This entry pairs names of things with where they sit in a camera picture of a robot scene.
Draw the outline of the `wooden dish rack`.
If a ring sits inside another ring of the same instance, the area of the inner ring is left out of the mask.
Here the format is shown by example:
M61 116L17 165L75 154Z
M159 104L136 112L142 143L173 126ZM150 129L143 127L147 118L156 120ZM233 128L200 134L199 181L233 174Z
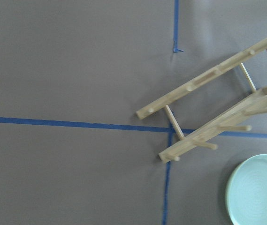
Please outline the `wooden dish rack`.
M245 67L255 57L267 59L267 38L233 54L136 111L140 120L163 113L175 131L174 144L158 152L163 163L202 147L217 149L212 139L223 132L249 132L249 118L267 113L267 85L256 87Z

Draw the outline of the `mint green plate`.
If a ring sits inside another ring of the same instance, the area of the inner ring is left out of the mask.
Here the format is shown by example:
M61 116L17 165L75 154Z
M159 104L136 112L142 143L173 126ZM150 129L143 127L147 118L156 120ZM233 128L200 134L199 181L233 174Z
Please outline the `mint green plate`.
M226 186L225 203L234 225L267 225L267 154L242 162Z

